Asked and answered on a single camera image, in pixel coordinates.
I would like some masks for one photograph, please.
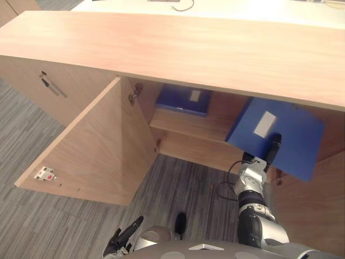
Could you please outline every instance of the cabinet door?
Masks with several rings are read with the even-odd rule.
[[[16,181],[18,187],[127,205],[157,155],[127,78],[115,78]],[[43,168],[56,179],[36,180]]]
[[[0,0],[0,27],[15,17],[17,17],[17,14],[8,2],[6,0]]]
[[[65,126],[115,77],[113,71],[4,56],[0,73]]]

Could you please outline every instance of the gray carpet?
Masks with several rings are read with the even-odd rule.
[[[39,4],[61,10],[76,2]],[[100,258],[117,227],[143,215],[139,232],[152,225],[172,228],[180,211],[188,217],[185,239],[236,241],[237,202],[215,194],[226,172],[164,155],[127,208],[16,188],[15,180],[63,129],[0,79],[0,258]],[[222,194],[233,195],[227,188]]]

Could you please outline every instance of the black cable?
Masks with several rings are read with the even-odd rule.
[[[238,161],[236,161],[235,163],[233,163],[232,166],[230,166],[230,169],[229,169],[228,172],[227,172],[226,181],[221,182],[221,183],[218,184],[218,186],[216,187],[216,194],[217,194],[217,196],[218,196],[219,198],[222,198],[222,199],[227,200],[227,201],[237,201],[237,199],[232,199],[232,198],[229,198],[229,197],[225,197],[225,196],[220,195],[220,194],[219,194],[219,190],[220,190],[221,185],[223,185],[223,184],[226,183],[226,184],[229,186],[229,188],[232,190],[232,192],[235,193],[234,190],[233,190],[233,188],[232,188],[232,185],[234,185],[234,183],[230,182],[230,173],[231,173],[231,169],[232,169],[236,164],[242,163],[242,162],[244,162],[244,163],[250,163],[249,161],[246,161],[246,160],[238,160]]]
[[[183,10],[179,10],[179,9],[176,9],[175,7],[171,6],[175,11],[178,11],[178,12],[184,12],[184,11],[187,11],[189,9],[191,9],[192,7],[194,6],[194,0],[192,0],[192,5],[186,9],[183,9]]]

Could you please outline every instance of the blue folder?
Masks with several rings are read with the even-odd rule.
[[[210,90],[164,84],[156,100],[156,106],[177,112],[206,116],[210,97]]]
[[[266,136],[255,134],[266,112],[275,120],[266,125],[269,127]],[[225,141],[264,159],[273,136],[280,133],[281,145],[273,165],[308,181],[313,176],[324,127],[323,122],[296,104],[250,98]]]

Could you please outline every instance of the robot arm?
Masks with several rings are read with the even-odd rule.
[[[302,244],[290,243],[285,229],[277,223],[265,203],[263,185],[280,143],[281,135],[277,134],[264,160],[247,153],[243,155],[243,160],[250,161],[242,164],[234,186],[239,204],[238,242],[287,258],[335,258]]]

